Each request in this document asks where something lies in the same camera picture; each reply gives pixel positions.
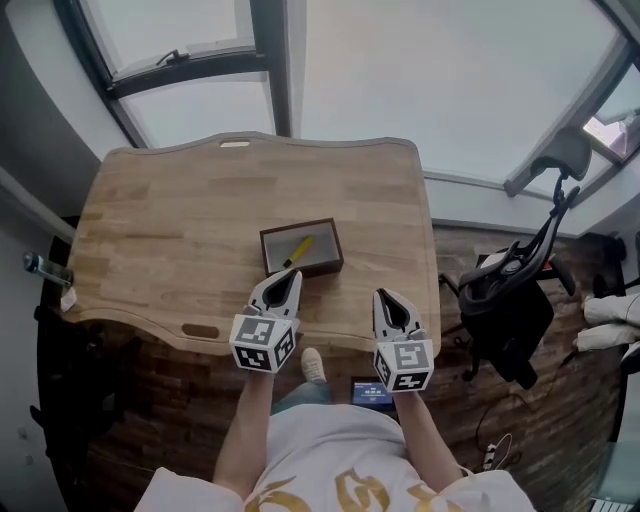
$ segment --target white t-shirt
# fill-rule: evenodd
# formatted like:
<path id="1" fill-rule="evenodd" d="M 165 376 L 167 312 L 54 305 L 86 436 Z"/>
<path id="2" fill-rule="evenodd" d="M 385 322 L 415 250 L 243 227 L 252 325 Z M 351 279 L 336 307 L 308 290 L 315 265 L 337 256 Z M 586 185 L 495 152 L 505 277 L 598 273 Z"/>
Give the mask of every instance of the white t-shirt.
<path id="1" fill-rule="evenodd" d="M 408 462 L 400 426 L 351 405 L 298 405 L 272 416 L 267 467 L 244 503 L 228 489 L 161 468 L 136 507 L 214 510 L 534 512 L 505 471 L 471 475 L 433 492 Z"/>

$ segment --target gold print on shirt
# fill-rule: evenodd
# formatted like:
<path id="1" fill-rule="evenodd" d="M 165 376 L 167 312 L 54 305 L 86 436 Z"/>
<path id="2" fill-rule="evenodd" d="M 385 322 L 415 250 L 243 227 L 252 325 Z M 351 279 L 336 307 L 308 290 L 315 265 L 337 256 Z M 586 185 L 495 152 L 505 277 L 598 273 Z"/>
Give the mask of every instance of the gold print on shirt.
<path id="1" fill-rule="evenodd" d="M 347 489 L 348 479 L 358 484 L 353 490 L 355 499 L 349 494 L 349 490 Z M 382 485 L 382 482 L 377 478 L 372 476 L 360 478 L 355 470 L 351 468 L 349 471 L 338 475 L 335 482 L 336 492 L 338 493 L 338 503 L 343 512 L 367 512 L 371 506 L 370 494 L 376 499 L 383 512 L 389 508 L 389 495 L 384 485 Z"/>
<path id="2" fill-rule="evenodd" d="M 290 494 L 276 489 L 287 485 L 295 476 L 288 480 L 281 480 L 267 485 L 255 498 L 253 498 L 244 508 L 245 512 L 260 512 L 260 505 L 263 503 L 271 503 L 279 505 L 288 512 L 311 512 L 309 506 L 298 498 L 295 494 Z"/>
<path id="3" fill-rule="evenodd" d="M 431 501 L 433 500 L 433 498 L 438 496 L 437 494 L 423 489 L 422 484 L 409 487 L 409 489 L 407 489 L 407 492 L 418 500 L 415 512 L 433 512 Z M 455 503 L 447 501 L 447 512 L 462 512 L 462 509 Z"/>

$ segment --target window handle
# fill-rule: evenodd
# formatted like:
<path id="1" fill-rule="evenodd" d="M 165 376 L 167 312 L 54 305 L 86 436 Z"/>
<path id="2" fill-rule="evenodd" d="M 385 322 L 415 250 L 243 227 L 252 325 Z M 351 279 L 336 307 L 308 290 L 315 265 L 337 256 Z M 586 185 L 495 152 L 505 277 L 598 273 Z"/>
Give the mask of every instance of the window handle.
<path id="1" fill-rule="evenodd" d="M 159 66 L 164 61 L 166 61 L 168 66 L 172 64 L 178 64 L 179 62 L 183 62 L 185 60 L 189 60 L 190 55 L 188 53 L 180 53 L 177 49 L 172 50 L 169 53 L 160 57 L 158 62 L 156 62 L 156 66 Z"/>

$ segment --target white shoe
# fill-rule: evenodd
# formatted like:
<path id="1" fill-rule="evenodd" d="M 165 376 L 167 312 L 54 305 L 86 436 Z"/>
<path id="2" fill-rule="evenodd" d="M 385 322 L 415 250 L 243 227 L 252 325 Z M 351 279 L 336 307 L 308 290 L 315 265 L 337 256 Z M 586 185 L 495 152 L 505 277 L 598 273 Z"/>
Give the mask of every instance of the white shoe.
<path id="1" fill-rule="evenodd" d="M 300 366 L 307 382 L 327 382 L 327 378 L 324 376 L 324 368 L 322 367 L 322 357 L 315 348 L 304 349 L 300 358 Z"/>

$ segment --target yellow tool handle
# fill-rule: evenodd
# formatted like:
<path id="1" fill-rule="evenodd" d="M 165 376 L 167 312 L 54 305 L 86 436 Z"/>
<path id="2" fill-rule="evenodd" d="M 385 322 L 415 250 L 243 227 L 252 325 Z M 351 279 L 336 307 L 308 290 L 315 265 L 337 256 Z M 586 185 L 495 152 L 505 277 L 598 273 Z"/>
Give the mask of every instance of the yellow tool handle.
<path id="1" fill-rule="evenodd" d="M 313 237 L 312 236 L 308 236 L 307 238 L 305 238 L 302 241 L 302 243 L 298 246 L 298 248 L 295 251 L 293 251 L 293 254 L 291 256 L 289 256 L 289 259 L 284 262 L 283 267 L 284 268 L 289 268 L 296 261 L 298 261 L 300 259 L 300 257 L 305 252 L 307 252 L 307 249 L 309 249 L 309 247 L 311 247 L 312 243 L 313 243 Z"/>

